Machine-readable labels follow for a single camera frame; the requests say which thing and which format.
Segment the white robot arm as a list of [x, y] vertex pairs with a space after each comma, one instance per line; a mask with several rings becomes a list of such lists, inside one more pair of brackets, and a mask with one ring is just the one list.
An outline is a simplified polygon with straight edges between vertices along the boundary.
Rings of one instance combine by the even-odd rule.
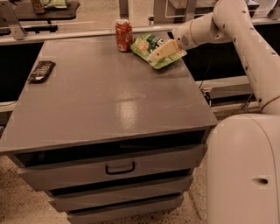
[[245, 74], [202, 87], [219, 97], [250, 94], [259, 106], [220, 121], [207, 139], [207, 224], [280, 224], [280, 56], [254, 27], [248, 1], [217, 0], [149, 57], [231, 42]]

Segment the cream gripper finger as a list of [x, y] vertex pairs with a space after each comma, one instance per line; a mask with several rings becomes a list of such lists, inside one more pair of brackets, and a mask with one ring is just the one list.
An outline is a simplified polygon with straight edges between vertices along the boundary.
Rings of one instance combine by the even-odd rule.
[[164, 57], [165, 57], [165, 50], [162, 47], [159, 47], [150, 54], [150, 61], [161, 60]]

